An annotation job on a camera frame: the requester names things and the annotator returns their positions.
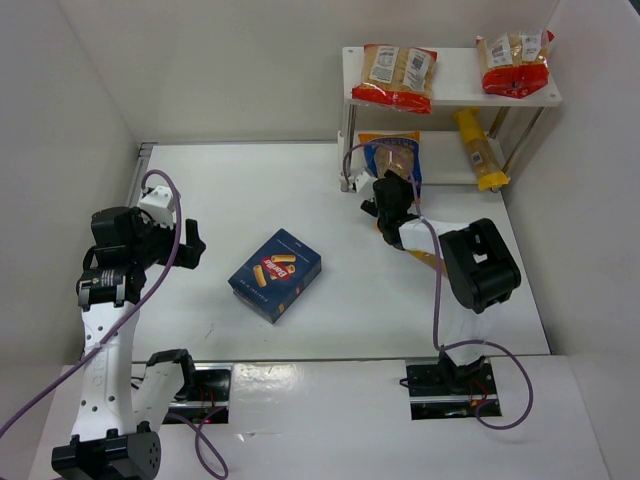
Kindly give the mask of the blue orecchiette pasta bag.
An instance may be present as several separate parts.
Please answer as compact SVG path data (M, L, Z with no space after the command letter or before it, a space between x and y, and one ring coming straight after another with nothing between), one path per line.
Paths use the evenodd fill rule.
M413 179L417 194L421 194L419 131L390 135L362 132L359 140L364 144L365 165L371 174L376 178L383 178L391 170L405 180Z

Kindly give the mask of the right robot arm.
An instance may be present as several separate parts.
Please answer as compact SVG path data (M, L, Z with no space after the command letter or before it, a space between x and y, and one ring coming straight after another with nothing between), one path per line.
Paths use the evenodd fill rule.
M486 311L510 299L521 285L521 273L494 222L482 218L471 223L431 220L421 214L417 188L389 170L381 178L367 171L355 177L354 190L364 198L361 209L376 218L386 243L411 254L432 259L436 271L432 341L438 350L438 380L459 391L480 373L481 347L504 348L477 331ZM449 340L441 336L441 307L448 286L466 310L463 328Z

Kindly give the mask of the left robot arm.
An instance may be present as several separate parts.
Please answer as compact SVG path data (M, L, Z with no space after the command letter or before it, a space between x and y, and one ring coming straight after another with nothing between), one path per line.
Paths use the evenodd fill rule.
M70 441L51 457L64 479L153 479L159 472L159 429L195 368L185 349L157 352L133 388L133 340L147 269L195 269L206 249L195 220L182 226L184 232L171 209L112 207L92 217L94 244L76 287L85 334L82 391Z

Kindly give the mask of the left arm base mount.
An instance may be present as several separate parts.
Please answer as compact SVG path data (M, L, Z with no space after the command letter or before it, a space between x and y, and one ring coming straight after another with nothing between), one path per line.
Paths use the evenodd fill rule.
M177 423L168 413L195 424L227 423L231 391L231 366L206 364L186 369L178 362L135 363L132 379L134 424L147 422L153 431Z

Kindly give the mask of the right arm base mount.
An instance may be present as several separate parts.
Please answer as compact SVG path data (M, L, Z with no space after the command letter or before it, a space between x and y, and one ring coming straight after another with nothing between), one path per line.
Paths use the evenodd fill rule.
M501 408L490 362L481 357L470 365L456 366L441 355L437 361L409 362L398 381L408 390L413 420L501 417Z

